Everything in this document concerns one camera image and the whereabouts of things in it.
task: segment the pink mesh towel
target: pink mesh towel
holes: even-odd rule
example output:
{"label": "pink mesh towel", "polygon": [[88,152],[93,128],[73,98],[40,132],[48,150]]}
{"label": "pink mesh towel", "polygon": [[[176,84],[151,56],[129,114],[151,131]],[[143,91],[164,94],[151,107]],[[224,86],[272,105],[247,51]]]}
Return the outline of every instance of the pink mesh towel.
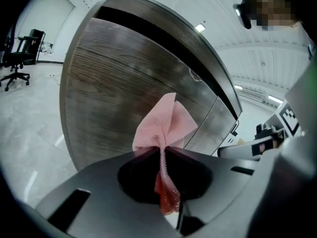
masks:
{"label": "pink mesh towel", "polygon": [[164,215],[179,211],[180,193],[168,176],[165,160],[165,147],[183,148],[184,137],[197,128],[187,110],[178,101],[176,93],[165,94],[147,114],[137,128],[133,150],[142,147],[160,148],[160,171],[155,192],[160,195],[160,208]]}

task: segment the chair base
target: chair base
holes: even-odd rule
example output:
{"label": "chair base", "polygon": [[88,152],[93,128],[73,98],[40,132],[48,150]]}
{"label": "chair base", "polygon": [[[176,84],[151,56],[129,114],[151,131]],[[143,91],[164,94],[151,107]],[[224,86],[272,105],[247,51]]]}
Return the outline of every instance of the chair base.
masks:
{"label": "chair base", "polygon": [[5,76],[4,78],[2,78],[0,80],[0,87],[1,87],[1,82],[4,81],[4,80],[9,79],[9,82],[7,83],[7,85],[6,85],[5,89],[4,89],[5,92],[7,92],[9,90],[9,85],[12,83],[12,81],[15,80],[15,79],[18,79],[18,78],[25,80],[26,81],[26,85],[30,84],[29,83],[30,74],[17,72],[18,69],[19,69],[18,66],[16,66],[15,69],[14,69],[15,70],[14,73],[12,73],[12,74],[10,74],[8,76]]}

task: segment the black office chair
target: black office chair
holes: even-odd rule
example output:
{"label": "black office chair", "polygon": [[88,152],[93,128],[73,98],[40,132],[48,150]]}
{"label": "black office chair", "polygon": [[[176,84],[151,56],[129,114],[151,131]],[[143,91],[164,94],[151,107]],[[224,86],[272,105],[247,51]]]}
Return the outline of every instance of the black office chair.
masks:
{"label": "black office chair", "polygon": [[[4,80],[9,79],[9,82],[6,85],[6,88],[4,89],[6,92],[9,90],[9,85],[11,82],[15,79],[23,79],[26,81],[26,85],[29,85],[29,79],[30,79],[30,74],[28,73],[20,73],[17,72],[20,66],[20,69],[23,68],[23,63],[27,60],[32,60],[33,55],[29,54],[26,52],[27,48],[34,43],[34,41],[37,40],[36,37],[30,37],[30,36],[24,36],[24,37],[18,37],[20,40],[19,47],[16,52],[11,53],[13,44],[14,44],[14,31],[13,35],[11,35],[11,38],[7,38],[4,54],[3,54],[3,66],[4,67],[9,67],[11,66],[11,71],[14,69],[14,73],[11,75],[5,76],[0,80],[0,87],[1,87],[1,82]],[[20,52],[22,43],[26,41],[22,51]]]}

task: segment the ceiling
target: ceiling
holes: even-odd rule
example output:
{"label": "ceiling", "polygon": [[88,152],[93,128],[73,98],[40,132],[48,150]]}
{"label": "ceiling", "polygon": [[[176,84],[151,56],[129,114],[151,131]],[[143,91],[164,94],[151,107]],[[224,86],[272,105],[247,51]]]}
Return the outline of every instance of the ceiling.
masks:
{"label": "ceiling", "polygon": [[[85,0],[92,7],[98,0]],[[268,95],[284,95],[306,68],[308,38],[301,25],[278,31],[262,31],[241,26],[232,6],[241,0],[156,0],[175,10],[194,26],[203,23],[201,33],[216,49],[240,94],[263,107],[279,104]],[[248,97],[248,92],[257,94]]]}

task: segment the black slot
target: black slot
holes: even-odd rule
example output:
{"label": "black slot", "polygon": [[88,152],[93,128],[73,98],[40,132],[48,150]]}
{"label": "black slot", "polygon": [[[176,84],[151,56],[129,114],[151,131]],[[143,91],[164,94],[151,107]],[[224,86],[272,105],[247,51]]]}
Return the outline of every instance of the black slot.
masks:
{"label": "black slot", "polygon": [[96,18],[103,19],[127,27],[160,44],[183,61],[193,70],[228,107],[235,119],[238,119],[227,95],[209,72],[209,70],[186,47],[158,26],[128,12],[102,6]]}
{"label": "black slot", "polygon": [[204,223],[197,217],[184,216],[180,233],[184,236],[188,236],[196,232],[198,229],[202,228],[203,226],[204,226]]}
{"label": "black slot", "polygon": [[49,217],[48,222],[66,232],[89,196],[88,191],[75,190]]}
{"label": "black slot", "polygon": [[[204,195],[212,182],[211,170],[170,147],[165,149],[165,154],[168,175],[179,190],[181,200]],[[159,195],[154,192],[159,161],[160,152],[156,148],[124,164],[117,175],[121,189],[137,202],[159,204]]]}
{"label": "black slot", "polygon": [[254,173],[254,170],[252,169],[245,169],[245,168],[242,168],[242,167],[233,167],[232,169],[230,169],[234,172],[238,172],[238,173],[242,173],[242,174],[246,174],[246,175],[253,175]]}

